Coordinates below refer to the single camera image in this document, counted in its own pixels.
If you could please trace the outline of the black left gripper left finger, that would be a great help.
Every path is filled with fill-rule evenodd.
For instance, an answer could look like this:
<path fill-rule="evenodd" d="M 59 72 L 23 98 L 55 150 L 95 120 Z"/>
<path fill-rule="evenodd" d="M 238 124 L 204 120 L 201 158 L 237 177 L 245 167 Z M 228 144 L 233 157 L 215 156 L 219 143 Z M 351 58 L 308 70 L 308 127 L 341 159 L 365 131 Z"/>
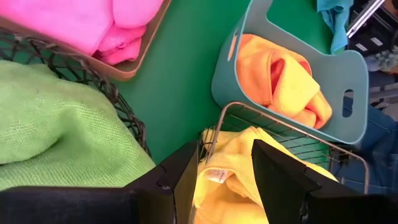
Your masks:
<path fill-rule="evenodd" d="M 188 224 L 199 155 L 190 141 L 121 188 L 0 191 L 0 224 Z"/>

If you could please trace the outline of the green microfiber towel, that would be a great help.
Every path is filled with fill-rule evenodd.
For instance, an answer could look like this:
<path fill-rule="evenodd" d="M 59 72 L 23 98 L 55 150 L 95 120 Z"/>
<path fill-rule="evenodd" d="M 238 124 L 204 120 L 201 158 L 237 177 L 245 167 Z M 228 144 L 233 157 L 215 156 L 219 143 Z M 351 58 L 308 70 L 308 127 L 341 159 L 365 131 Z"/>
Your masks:
<path fill-rule="evenodd" d="M 100 91 L 45 65 L 0 60 L 0 164 L 28 160 L 59 140 L 105 152 L 138 145 Z"/>
<path fill-rule="evenodd" d="M 17 186 L 124 187 L 155 167 L 136 140 L 60 140 L 29 159 L 0 166 L 0 190 Z"/>

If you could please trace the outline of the silver metal bracket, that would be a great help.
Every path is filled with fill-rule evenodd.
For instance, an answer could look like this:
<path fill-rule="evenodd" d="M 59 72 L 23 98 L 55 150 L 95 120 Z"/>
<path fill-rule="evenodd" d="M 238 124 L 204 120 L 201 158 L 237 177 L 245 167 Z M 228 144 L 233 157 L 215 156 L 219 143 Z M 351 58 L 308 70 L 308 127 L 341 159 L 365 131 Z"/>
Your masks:
<path fill-rule="evenodd" d="M 346 32 L 347 38 L 352 38 L 377 9 L 383 5 L 384 1 L 385 0 L 369 0 L 354 21 L 348 26 Z"/>

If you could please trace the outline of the yellow microfiber towel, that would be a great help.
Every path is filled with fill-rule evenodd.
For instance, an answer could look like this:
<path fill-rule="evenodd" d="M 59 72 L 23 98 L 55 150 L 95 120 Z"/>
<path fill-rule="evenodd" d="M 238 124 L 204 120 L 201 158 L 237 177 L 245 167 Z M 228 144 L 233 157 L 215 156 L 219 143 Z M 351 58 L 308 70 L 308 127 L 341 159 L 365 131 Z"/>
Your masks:
<path fill-rule="evenodd" d="M 252 165 L 256 139 L 300 160 L 261 128 L 219 132 L 213 155 L 198 165 L 194 224 L 269 224 Z"/>

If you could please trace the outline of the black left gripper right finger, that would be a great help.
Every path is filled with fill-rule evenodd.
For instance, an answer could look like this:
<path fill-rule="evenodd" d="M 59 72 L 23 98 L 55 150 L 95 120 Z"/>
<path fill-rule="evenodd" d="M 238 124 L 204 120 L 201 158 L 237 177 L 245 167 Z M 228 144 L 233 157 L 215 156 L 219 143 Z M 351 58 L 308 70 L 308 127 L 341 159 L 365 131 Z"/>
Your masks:
<path fill-rule="evenodd" d="M 259 139 L 251 157 L 269 224 L 398 224 L 398 197 L 357 193 Z"/>

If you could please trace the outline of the tan plastic bin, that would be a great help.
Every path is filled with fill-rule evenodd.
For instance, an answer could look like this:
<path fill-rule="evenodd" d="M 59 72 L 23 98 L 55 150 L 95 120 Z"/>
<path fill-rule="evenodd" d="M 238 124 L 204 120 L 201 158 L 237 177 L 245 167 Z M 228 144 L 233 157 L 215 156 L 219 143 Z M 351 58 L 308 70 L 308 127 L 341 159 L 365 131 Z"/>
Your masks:
<path fill-rule="evenodd" d="M 56 40 L 47 34 L 40 34 L 38 31 L 33 31 L 26 26 L 12 22 L 10 19 L 5 18 L 4 16 L 0 16 L 0 27 L 8 29 L 11 32 L 16 32 L 24 37 L 35 37 L 36 39 L 47 41 L 50 44 L 55 44 L 66 53 L 73 53 L 77 54 L 77 56 L 83 57 L 87 65 L 97 69 L 99 72 L 104 73 L 106 76 L 125 82 L 126 80 L 131 79 L 139 70 L 171 1 L 172 0 L 164 0 L 160 6 L 159 12 L 155 15 L 153 20 L 149 22 L 147 31 L 142 38 L 141 49 L 137 59 L 135 61 L 127 60 L 117 63 L 116 65 L 108 65 L 92 56 L 84 55 L 68 44 L 61 43 L 59 40 Z"/>

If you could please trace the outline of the pink microfiber towel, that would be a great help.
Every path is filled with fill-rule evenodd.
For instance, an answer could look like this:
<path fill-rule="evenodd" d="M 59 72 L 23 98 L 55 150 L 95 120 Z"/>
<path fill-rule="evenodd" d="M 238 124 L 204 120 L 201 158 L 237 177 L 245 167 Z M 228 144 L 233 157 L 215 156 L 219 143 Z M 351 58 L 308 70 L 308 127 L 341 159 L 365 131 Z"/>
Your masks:
<path fill-rule="evenodd" d="M 123 61 L 135 61 L 141 49 L 146 26 L 125 29 L 113 24 L 99 44 L 94 58 L 116 65 Z"/>
<path fill-rule="evenodd" d="M 146 26 L 164 0 L 0 0 L 0 16 L 93 55 L 113 24 Z"/>

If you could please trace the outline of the teal plastic basket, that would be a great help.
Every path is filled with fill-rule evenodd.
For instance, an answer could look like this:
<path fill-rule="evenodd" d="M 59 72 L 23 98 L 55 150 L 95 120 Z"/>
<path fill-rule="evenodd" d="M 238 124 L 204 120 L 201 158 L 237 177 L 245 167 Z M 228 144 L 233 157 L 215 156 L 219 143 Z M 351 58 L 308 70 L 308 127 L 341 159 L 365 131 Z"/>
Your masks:
<path fill-rule="evenodd" d="M 369 79 L 362 55 L 346 50 L 336 55 L 321 53 L 311 45 L 270 22 L 266 15 L 272 0 L 251 0 L 245 14 L 226 38 L 211 83 L 215 102 L 224 107 L 232 101 L 243 102 L 267 117 L 276 118 L 318 139 L 343 144 L 360 142 L 368 120 Z M 238 47 L 244 33 L 255 34 L 304 56 L 311 66 L 315 81 L 329 102 L 333 114 L 319 130 L 309 128 L 277 114 L 250 100 L 236 76 Z"/>

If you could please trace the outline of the black labelled box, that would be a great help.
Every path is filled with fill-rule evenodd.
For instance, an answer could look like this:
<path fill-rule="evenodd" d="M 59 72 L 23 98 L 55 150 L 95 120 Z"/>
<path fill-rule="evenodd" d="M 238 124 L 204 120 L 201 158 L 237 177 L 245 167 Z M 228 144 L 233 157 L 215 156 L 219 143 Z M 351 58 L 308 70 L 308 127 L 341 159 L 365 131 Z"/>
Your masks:
<path fill-rule="evenodd" d="M 370 19 L 349 40 L 348 49 L 364 57 L 398 47 L 398 21 Z"/>

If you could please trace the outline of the teal microfiber towel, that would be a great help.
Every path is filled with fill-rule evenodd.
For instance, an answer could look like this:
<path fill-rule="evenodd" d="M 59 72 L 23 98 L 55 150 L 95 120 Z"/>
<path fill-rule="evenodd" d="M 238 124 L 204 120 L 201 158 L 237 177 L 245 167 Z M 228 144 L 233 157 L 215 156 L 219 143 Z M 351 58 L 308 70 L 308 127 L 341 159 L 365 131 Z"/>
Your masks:
<path fill-rule="evenodd" d="M 354 0 L 317 0 L 317 12 L 330 28 L 333 38 L 330 53 L 335 54 L 348 45 L 346 25 Z"/>

